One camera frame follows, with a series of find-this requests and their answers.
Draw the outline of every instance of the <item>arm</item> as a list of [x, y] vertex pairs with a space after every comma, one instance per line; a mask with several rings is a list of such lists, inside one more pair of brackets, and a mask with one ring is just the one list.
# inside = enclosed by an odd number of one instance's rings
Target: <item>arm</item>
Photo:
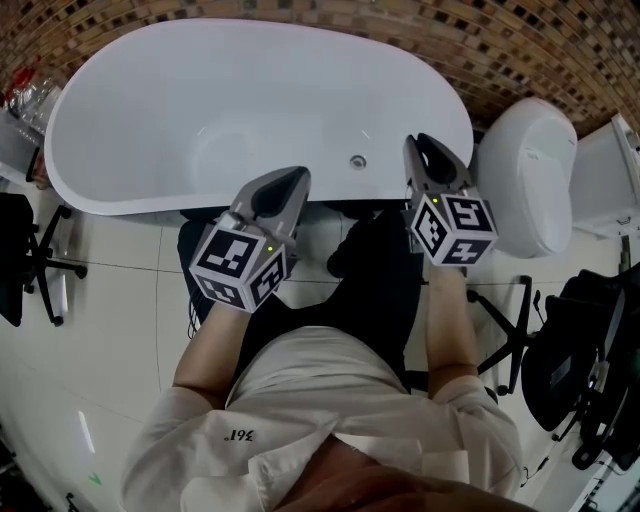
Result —
[[182, 354], [174, 387], [195, 391], [214, 409], [223, 409], [250, 318], [249, 313], [215, 303]]
[[464, 375], [478, 375], [476, 335], [462, 273], [431, 267], [426, 329], [429, 396]]

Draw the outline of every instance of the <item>white toilet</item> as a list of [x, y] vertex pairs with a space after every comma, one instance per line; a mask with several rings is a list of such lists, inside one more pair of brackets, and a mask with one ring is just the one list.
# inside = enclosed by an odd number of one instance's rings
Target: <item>white toilet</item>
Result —
[[496, 221], [497, 249], [536, 258], [567, 248], [577, 143], [565, 115], [536, 98], [511, 106], [491, 126], [478, 146], [473, 171]]

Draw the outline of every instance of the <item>floor tile grout line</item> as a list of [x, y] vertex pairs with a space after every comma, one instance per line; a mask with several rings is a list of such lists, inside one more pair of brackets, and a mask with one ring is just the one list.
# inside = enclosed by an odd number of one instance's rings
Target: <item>floor tile grout line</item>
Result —
[[158, 241], [158, 262], [156, 263], [156, 270], [160, 270], [160, 250], [162, 249], [162, 233], [164, 232], [164, 227], [160, 226], [160, 240]]
[[[105, 267], [116, 267], [116, 268], [129, 268], [129, 269], [133, 269], [133, 270], [147, 270], [150, 272], [164, 272], [166, 274], [182, 274], [182, 271], [179, 270], [165, 270], [165, 269], [157, 269], [154, 270], [152, 268], [145, 268], [145, 267], [129, 267], [126, 265], [115, 265], [113, 263], [98, 263], [95, 261], [86, 261], [86, 260], [77, 260], [74, 258], [52, 258], [54, 260], [61, 260], [61, 261], [73, 261], [73, 262], [77, 262], [77, 263], [88, 263], [90, 265], [102, 265]], [[571, 277], [574, 276], [570, 276], [567, 279], [563, 279], [563, 280], [555, 280], [555, 281], [533, 281], [533, 284], [555, 284], [555, 283], [566, 283], [569, 279], [571, 279]], [[290, 282], [290, 283], [318, 283], [318, 284], [338, 284], [339, 281], [310, 281], [310, 280], [305, 280], [305, 279], [287, 279], [285, 282]], [[467, 286], [505, 286], [505, 285], [510, 285], [510, 284], [520, 284], [517, 282], [510, 282], [510, 281], [501, 281], [501, 282], [497, 282], [497, 283], [485, 283], [485, 282], [481, 282], [481, 283], [467, 283]]]
[[160, 272], [156, 270], [156, 368], [158, 369], [158, 390], [162, 393], [162, 384], [160, 382], [160, 354], [158, 353], [158, 282], [160, 280]]
[[66, 386], [66, 384], [64, 384], [64, 382], [54, 379], [51, 376], [49, 376], [46, 372], [42, 372], [37, 368], [34, 368], [33, 366], [31, 366], [29, 363], [27, 363], [26, 361], [24, 361], [19, 355], [14, 353], [14, 357], [18, 360], [18, 362], [25, 366], [26, 368], [28, 368], [30, 371], [32, 372], [37, 372], [40, 375], [42, 375], [42, 378], [50, 381], [51, 383], [53, 383], [55, 386], [59, 387], [61, 390], [69, 393], [70, 395], [76, 396], [78, 398], [81, 398], [82, 400], [86, 400], [87, 402], [89, 402], [90, 404], [95, 405], [96, 407], [99, 407], [100, 409], [104, 409], [105, 411], [109, 411], [110, 413], [116, 414], [118, 416], [122, 416], [123, 418], [127, 418], [128, 420], [131, 421], [135, 421], [136, 423], [140, 423], [141, 425], [144, 423], [143, 420], [138, 420], [136, 418], [132, 418], [131, 416], [127, 416], [126, 414], [122, 414], [121, 412], [118, 411], [114, 411], [113, 409], [109, 409], [108, 407], [99, 404], [98, 402], [94, 402], [93, 400], [91, 400], [90, 398], [87, 398], [84, 395], [81, 395], [80, 393], [78, 393], [77, 391], [74, 391], [73, 389], [69, 388]]
[[158, 353], [158, 281], [160, 281], [160, 251], [162, 248], [162, 233], [164, 227], [160, 227], [160, 241], [158, 242], [158, 264], [156, 265], [156, 368], [158, 369], [158, 390], [162, 393], [162, 383], [160, 382], [160, 354]]
[[115, 265], [114, 263], [98, 263], [97, 261], [77, 260], [75, 258], [51, 258], [54, 261], [71, 261], [74, 263], [87, 263], [89, 265], [102, 265], [103, 267], [130, 268], [133, 270], [147, 270], [148, 272], [157, 272], [157, 269], [145, 267], [128, 267], [126, 265]]

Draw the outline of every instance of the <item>brown mosaic tile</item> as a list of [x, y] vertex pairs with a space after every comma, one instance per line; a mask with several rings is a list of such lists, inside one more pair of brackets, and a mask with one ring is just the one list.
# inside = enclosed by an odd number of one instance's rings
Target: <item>brown mosaic tile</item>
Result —
[[617, 110], [640, 123], [640, 13], [631, 0], [5, 0], [0, 84], [37, 54], [72, 74], [121, 35], [198, 16], [295, 21], [412, 51], [482, 125], [533, 94], [563, 109], [581, 135]]

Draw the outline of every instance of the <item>office chair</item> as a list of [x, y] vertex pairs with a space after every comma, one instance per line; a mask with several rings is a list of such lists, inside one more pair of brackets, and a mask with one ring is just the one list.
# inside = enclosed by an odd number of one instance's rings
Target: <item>office chair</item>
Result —
[[[547, 320], [532, 334], [526, 333], [531, 278], [520, 283], [525, 294], [516, 327], [487, 299], [467, 293], [507, 333], [478, 372], [511, 355], [509, 385], [498, 394], [513, 393], [521, 371], [524, 399], [542, 428], [554, 431], [574, 413], [563, 433], [552, 436], [561, 441], [580, 422], [583, 445], [574, 466], [586, 469], [604, 450], [623, 470], [631, 467], [640, 456], [640, 264], [615, 277], [581, 271], [558, 297], [547, 297]], [[427, 391], [427, 372], [407, 373], [411, 387]]]
[[572, 462], [586, 469], [606, 451], [627, 470], [640, 455], [640, 264], [615, 277], [583, 270], [565, 290], [609, 310], [597, 339], [598, 365], [606, 371], [596, 372], [579, 404], [583, 444]]
[[33, 293], [36, 279], [49, 320], [56, 327], [63, 324], [62, 317], [53, 313], [45, 270], [73, 270], [80, 279], [87, 275], [85, 266], [49, 259], [53, 255], [49, 245], [58, 221], [70, 216], [71, 210], [59, 206], [38, 245], [35, 234], [39, 227], [33, 223], [33, 210], [27, 198], [0, 193], [0, 218], [4, 221], [0, 231], [0, 314], [15, 327], [22, 321], [22, 292]]

